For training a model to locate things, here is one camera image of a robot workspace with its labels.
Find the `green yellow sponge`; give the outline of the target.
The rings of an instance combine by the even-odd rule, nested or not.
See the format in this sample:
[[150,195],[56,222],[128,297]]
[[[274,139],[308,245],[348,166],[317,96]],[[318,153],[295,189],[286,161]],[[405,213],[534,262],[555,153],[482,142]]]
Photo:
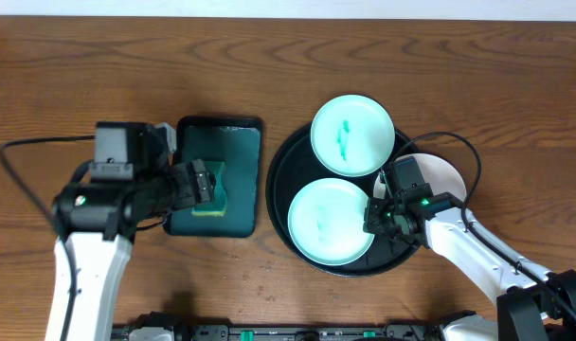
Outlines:
[[207,172],[213,176],[213,200],[196,206],[191,214],[195,217],[223,217],[227,211],[227,194],[224,186],[226,173],[222,161],[205,161]]

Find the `white plate with green smear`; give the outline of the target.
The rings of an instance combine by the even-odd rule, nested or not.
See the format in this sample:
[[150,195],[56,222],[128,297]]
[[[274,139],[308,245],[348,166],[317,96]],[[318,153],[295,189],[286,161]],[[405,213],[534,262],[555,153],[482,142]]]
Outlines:
[[434,195],[449,192],[463,201],[467,188],[458,170],[446,160],[429,153],[411,153],[399,160],[412,156],[418,163],[423,179],[429,183]]

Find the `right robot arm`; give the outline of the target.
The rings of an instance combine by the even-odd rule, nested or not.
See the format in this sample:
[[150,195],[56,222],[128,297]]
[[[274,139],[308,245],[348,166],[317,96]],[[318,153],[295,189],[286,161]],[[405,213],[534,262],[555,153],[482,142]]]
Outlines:
[[369,199],[365,231],[416,242],[454,264],[494,303],[495,321],[446,317],[428,340],[576,340],[576,271],[555,273],[487,230],[453,194],[428,185]]

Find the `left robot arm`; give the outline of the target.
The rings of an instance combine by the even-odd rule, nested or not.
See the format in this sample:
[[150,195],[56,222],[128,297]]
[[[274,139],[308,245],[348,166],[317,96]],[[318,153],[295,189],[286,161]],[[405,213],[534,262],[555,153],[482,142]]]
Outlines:
[[205,163],[150,166],[92,162],[87,184],[55,198],[55,289],[48,340],[107,340],[117,292],[141,222],[208,203],[216,179]]

